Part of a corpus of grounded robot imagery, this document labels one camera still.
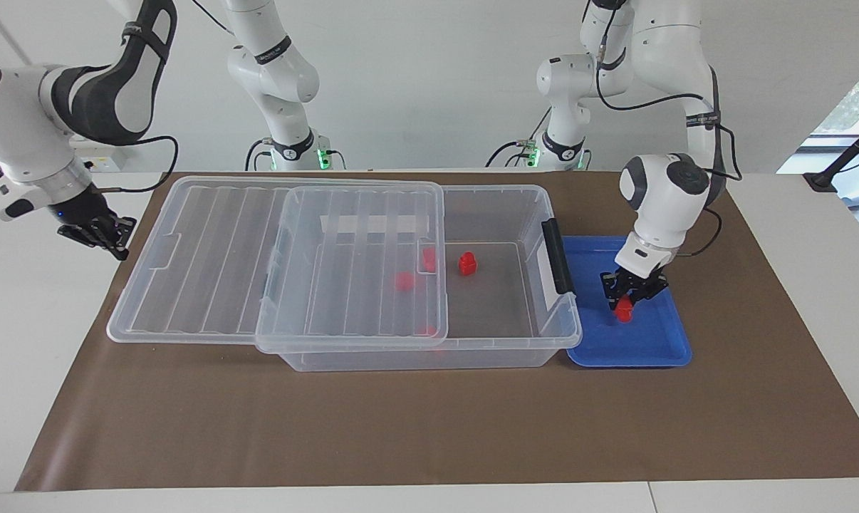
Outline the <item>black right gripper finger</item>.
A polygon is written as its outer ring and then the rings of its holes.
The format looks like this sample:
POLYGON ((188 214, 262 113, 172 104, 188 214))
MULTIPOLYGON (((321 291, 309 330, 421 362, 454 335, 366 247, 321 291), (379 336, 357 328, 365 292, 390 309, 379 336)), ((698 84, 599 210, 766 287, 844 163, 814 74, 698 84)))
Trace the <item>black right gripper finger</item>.
POLYGON ((136 219, 113 219, 113 235, 110 237, 108 252, 118 261, 125 261, 129 257, 127 244, 136 224, 136 219))
POLYGON ((107 249, 107 237, 98 227, 59 227, 56 234, 86 247, 107 249))

